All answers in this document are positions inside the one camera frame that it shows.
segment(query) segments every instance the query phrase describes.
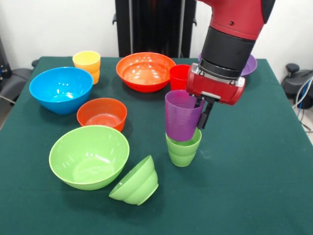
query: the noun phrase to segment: green bowl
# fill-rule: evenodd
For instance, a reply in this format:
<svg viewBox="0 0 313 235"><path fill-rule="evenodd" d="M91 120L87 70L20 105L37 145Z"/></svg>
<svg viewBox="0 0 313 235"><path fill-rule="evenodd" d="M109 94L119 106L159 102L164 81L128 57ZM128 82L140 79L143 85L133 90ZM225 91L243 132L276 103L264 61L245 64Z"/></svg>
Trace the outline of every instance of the green bowl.
<svg viewBox="0 0 313 235"><path fill-rule="evenodd" d="M157 172L150 155L128 172L113 188L109 197L129 204L141 205L156 191L157 187Z"/></svg>
<svg viewBox="0 0 313 235"><path fill-rule="evenodd" d="M49 165L66 184L82 190L96 190L119 175L128 155L128 141L119 131L108 126L84 126L55 142Z"/></svg>

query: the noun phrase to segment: plastic bowl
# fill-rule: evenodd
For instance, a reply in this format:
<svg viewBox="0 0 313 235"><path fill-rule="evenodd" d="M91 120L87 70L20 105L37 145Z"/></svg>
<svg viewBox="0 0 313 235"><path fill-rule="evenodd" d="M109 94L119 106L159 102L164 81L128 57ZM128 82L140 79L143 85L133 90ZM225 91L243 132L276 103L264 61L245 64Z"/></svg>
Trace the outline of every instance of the plastic bowl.
<svg viewBox="0 0 313 235"><path fill-rule="evenodd" d="M85 70L61 67L36 76L29 85L31 95L57 114L76 112L90 95L93 78Z"/></svg>
<svg viewBox="0 0 313 235"><path fill-rule="evenodd" d="M156 191L157 187L157 172L150 155L128 172L113 188L109 197L129 204L141 205Z"/></svg>
<svg viewBox="0 0 313 235"><path fill-rule="evenodd" d="M111 98L99 98L83 104L77 112L81 126L104 125L122 131L127 116L125 105Z"/></svg>
<svg viewBox="0 0 313 235"><path fill-rule="evenodd" d="M130 88L143 93L156 92L170 81L175 62L162 54L140 52L128 55L116 65L116 72Z"/></svg>
<svg viewBox="0 0 313 235"><path fill-rule="evenodd" d="M246 63L246 66L244 67L244 69L243 69L243 71L241 73L241 76L242 77L248 76L249 74L253 73L256 70L257 67L258 67L257 60L254 58L253 55L250 55L249 58L248 58L248 61Z"/></svg>
<svg viewBox="0 0 313 235"><path fill-rule="evenodd" d="M128 155L128 141L119 131L107 126L84 126L55 142L49 165L66 184L82 190L96 190L119 175Z"/></svg>

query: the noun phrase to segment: purple bowl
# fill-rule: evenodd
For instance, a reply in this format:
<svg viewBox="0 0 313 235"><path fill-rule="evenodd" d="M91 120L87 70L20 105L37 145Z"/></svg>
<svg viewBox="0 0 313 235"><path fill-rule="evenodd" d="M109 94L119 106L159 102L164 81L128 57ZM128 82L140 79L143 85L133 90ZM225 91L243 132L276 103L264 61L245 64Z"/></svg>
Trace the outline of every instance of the purple bowl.
<svg viewBox="0 0 313 235"><path fill-rule="evenodd" d="M245 76L251 74L253 71L256 70L257 67L258 67L257 60L254 58L253 55L250 55L249 58L248 58L248 61L246 63L246 66L244 67L244 69L243 69L243 71L241 73L241 76L245 77Z"/></svg>

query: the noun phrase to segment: stacked cups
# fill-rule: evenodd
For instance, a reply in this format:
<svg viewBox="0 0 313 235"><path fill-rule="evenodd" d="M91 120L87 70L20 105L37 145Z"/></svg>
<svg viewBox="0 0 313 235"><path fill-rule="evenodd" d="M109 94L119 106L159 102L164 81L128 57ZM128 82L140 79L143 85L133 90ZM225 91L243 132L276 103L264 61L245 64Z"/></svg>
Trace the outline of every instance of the stacked cups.
<svg viewBox="0 0 313 235"><path fill-rule="evenodd" d="M93 84L97 84L99 81L100 61L100 54L91 50L81 51L73 56L75 67L89 72L93 77Z"/></svg>
<svg viewBox="0 0 313 235"><path fill-rule="evenodd" d="M185 90L170 91L165 96L166 142L171 161L177 166L192 162L202 138L197 125L204 101L195 108L196 101Z"/></svg>

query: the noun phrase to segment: table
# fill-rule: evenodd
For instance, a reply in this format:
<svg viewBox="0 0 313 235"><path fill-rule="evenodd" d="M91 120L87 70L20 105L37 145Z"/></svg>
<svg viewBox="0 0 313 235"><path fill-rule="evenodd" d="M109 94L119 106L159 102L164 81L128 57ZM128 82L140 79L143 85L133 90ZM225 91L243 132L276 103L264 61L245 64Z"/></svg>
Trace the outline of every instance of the table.
<svg viewBox="0 0 313 235"><path fill-rule="evenodd" d="M79 124L76 114L41 107L28 82L0 131L0 234L313 234L313 148L267 60L258 60L235 106L214 106L197 155L184 168L171 163L166 147L169 87L131 90L115 72L118 61L101 59L89 99L113 97L128 108L123 134L130 157L122 173L96 191L71 188L53 175L52 145ZM32 78L61 66L73 66L71 58L42 57ZM142 206L109 198L150 154L160 185L152 197Z"/></svg>

